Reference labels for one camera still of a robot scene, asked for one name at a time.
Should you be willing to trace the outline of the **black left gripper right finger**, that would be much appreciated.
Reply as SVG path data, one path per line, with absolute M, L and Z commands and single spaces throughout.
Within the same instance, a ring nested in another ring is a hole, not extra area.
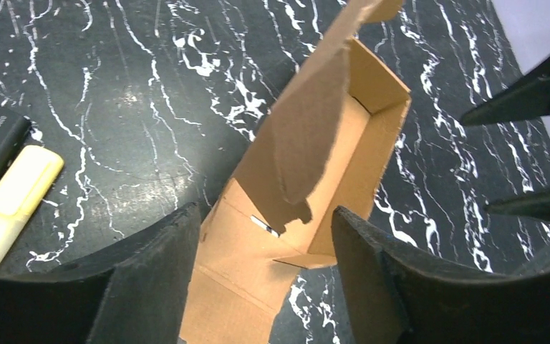
M 357 343 L 550 343 L 550 271 L 504 275 L 448 261 L 342 206 L 332 239 Z

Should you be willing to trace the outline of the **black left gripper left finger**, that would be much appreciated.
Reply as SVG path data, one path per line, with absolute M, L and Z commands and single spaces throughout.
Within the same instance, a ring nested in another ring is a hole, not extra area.
M 200 227 L 190 202 L 48 272 L 0 277 L 0 343 L 177 343 Z

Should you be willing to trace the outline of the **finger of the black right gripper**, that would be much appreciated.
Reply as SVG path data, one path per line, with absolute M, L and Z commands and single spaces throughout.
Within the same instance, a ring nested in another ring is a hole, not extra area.
M 550 115 L 550 56 L 492 99 L 461 116 L 465 126 L 533 120 Z
M 493 201 L 486 204 L 484 210 L 490 214 L 525 216 L 550 223 L 550 187 Z

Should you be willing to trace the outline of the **brown cardboard paper box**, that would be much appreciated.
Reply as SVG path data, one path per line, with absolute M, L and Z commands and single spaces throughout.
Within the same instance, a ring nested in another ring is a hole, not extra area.
M 366 219 L 409 88 L 356 38 L 400 1 L 349 1 L 290 80 L 201 226 L 187 343 L 267 343 L 301 269 L 336 263 L 332 214 Z

